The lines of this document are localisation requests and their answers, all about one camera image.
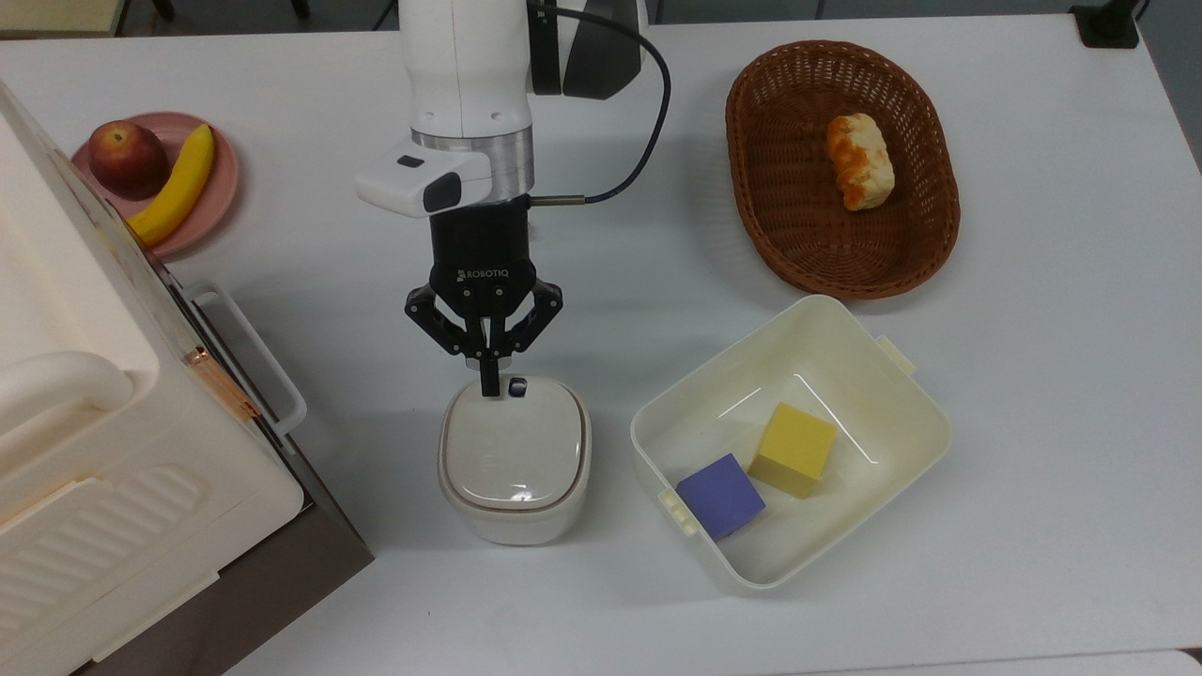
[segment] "pink plate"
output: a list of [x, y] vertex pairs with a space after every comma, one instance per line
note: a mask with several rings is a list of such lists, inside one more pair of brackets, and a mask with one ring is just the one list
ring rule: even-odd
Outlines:
[[[144, 113], [129, 119], [155, 132], [155, 136], [162, 141], [162, 146], [167, 150], [167, 159], [172, 164], [179, 156], [179, 149], [184, 146], [184, 140], [188, 138], [188, 135], [201, 124], [207, 124], [201, 118], [186, 113]], [[201, 197], [196, 201], [196, 206], [192, 207], [192, 212], [188, 214], [184, 223], [179, 224], [179, 227], [168, 235], [166, 239], [151, 248], [157, 256], [171, 256], [191, 247], [213, 231], [221, 223], [221, 218], [226, 210], [230, 209], [234, 192], [238, 190], [238, 156], [234, 155], [233, 147], [230, 146], [226, 137], [212, 124], [209, 126], [213, 129], [213, 141], [216, 143], [213, 155], [213, 168], [209, 170], [209, 180], [204, 184], [204, 191], [201, 192]], [[84, 180], [96, 189], [96, 192], [101, 197], [113, 203], [117, 213], [121, 214], [123, 218], [127, 219], [141, 212], [154, 200], [154, 197], [148, 197], [131, 202], [106, 190], [96, 180], [96, 177], [91, 174], [91, 170], [88, 168], [87, 143], [76, 150], [76, 154], [71, 158], [71, 162], [79, 170]]]

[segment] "purple cube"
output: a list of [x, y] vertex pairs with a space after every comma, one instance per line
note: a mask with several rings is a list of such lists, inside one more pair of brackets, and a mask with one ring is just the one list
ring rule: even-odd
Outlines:
[[677, 484], [677, 493], [714, 541], [746, 526], [764, 508], [751, 480], [730, 453]]

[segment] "yellow cube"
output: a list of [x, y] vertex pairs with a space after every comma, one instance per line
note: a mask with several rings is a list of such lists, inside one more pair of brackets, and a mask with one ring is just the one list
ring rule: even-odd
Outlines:
[[825, 420], [778, 404], [760, 440], [748, 476], [805, 498], [822, 478], [822, 468], [839, 429]]

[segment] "wicker basket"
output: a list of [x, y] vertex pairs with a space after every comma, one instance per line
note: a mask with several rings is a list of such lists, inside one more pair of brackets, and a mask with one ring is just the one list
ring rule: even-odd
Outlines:
[[[897, 184], [849, 212], [827, 158], [838, 115], [876, 120]], [[726, 101], [734, 198], [768, 267], [804, 291], [883, 298], [929, 279], [960, 220], [952, 165], [930, 99], [905, 71], [849, 42], [778, 47], [748, 65]]]

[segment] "white plastic bin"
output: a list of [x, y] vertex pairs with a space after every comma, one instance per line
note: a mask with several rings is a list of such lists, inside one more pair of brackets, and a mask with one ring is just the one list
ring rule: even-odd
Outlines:
[[[839, 301], [805, 297], [635, 415], [639, 484], [719, 588], [742, 595], [776, 587], [947, 451], [947, 416], [912, 370]], [[767, 508], [715, 544], [674, 487], [726, 453], [746, 469], [781, 402], [839, 427], [822, 480], [805, 499], [752, 480]]]

